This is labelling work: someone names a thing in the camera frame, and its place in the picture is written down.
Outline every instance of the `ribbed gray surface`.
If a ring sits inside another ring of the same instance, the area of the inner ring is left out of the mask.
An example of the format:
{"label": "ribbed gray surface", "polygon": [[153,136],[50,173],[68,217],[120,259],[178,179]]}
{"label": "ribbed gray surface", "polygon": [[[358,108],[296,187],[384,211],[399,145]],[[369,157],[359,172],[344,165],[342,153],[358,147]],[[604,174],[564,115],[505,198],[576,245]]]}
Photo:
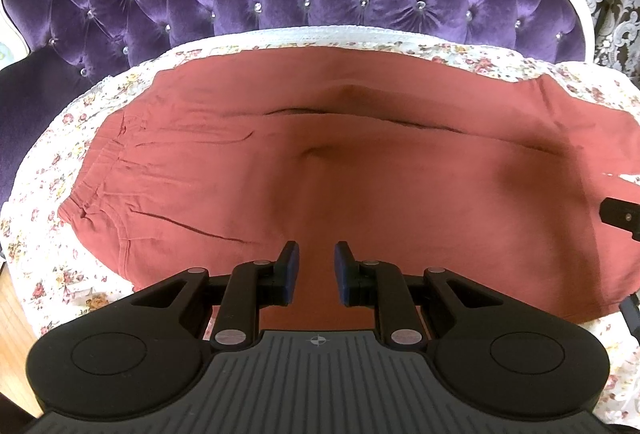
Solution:
{"label": "ribbed gray surface", "polygon": [[494,418],[450,395],[419,354],[388,350],[372,332],[319,335],[321,345],[310,341],[313,333],[266,332],[250,350],[219,354],[188,394],[160,412],[118,423],[47,414],[27,434],[611,432],[587,412],[555,422]]}

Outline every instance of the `floral bedsheet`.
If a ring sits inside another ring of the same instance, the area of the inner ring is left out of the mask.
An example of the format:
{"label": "floral bedsheet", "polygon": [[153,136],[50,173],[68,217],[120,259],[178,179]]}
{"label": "floral bedsheet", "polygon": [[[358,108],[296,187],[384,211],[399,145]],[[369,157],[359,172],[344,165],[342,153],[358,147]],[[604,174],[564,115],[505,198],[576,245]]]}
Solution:
{"label": "floral bedsheet", "polygon": [[[0,244],[37,337],[132,293],[131,284],[85,250],[71,227],[57,217],[58,206],[69,195],[82,159],[105,118],[147,89],[160,70],[206,56],[295,46],[400,52],[506,81],[549,74],[572,96],[625,110],[640,123],[640,93],[620,72],[578,62],[547,64],[509,49],[451,44],[432,36],[328,26],[215,36],[179,46],[116,77],[105,78],[70,103],[20,166],[11,198],[0,211]],[[640,184],[640,173],[622,177]],[[584,327],[604,344],[611,362],[597,416],[640,428],[637,342],[620,313]]]}

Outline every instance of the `metal rivet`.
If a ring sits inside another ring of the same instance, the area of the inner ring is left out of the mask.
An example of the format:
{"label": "metal rivet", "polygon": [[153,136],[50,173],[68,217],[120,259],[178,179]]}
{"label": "metal rivet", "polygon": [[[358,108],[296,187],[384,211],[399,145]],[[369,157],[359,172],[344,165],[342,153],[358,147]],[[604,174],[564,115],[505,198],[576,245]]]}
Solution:
{"label": "metal rivet", "polygon": [[236,346],[246,340],[246,335],[238,329],[225,329],[217,333],[214,340],[223,346]]}
{"label": "metal rivet", "polygon": [[391,339],[402,346],[412,346],[422,340],[422,335],[412,329],[398,329],[391,333]]}

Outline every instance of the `black tripod leg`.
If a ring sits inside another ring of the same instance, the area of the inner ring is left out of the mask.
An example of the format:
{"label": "black tripod leg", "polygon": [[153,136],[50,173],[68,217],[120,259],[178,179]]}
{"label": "black tripod leg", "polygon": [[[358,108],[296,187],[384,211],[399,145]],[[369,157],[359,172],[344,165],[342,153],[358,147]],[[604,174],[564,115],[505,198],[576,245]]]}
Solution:
{"label": "black tripod leg", "polygon": [[0,433],[20,434],[35,418],[0,393]]}

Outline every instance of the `circular pad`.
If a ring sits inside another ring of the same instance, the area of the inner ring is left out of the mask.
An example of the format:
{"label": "circular pad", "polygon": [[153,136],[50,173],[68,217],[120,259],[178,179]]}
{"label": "circular pad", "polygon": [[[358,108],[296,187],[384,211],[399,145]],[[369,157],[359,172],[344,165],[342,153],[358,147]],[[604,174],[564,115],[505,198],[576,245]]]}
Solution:
{"label": "circular pad", "polygon": [[562,364],[564,349],[546,335],[508,333],[493,341],[491,356],[500,366],[512,372],[543,374]]}
{"label": "circular pad", "polygon": [[125,333],[101,333],[85,338],[71,353],[78,369],[99,376],[133,369],[145,356],[145,342]]}

